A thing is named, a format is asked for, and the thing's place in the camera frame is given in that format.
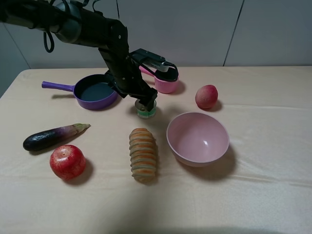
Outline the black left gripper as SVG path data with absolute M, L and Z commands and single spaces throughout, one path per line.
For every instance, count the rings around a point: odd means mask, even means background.
M 122 97 L 131 96 L 147 111 L 154 108 L 157 90 L 152 89 L 142 78 L 139 66 L 132 60 L 128 46 L 99 48 L 109 73 L 112 88 Z

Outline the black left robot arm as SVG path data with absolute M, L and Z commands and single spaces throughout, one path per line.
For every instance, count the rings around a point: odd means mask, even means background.
M 63 0 L 53 5 L 47 0 L 2 0 L 1 22 L 44 32 L 69 44 L 95 47 L 105 61 L 113 89 L 123 98 L 131 96 L 151 111 L 157 90 L 142 78 L 139 62 L 129 52 L 127 28 L 117 19 L 84 9 L 82 3 Z

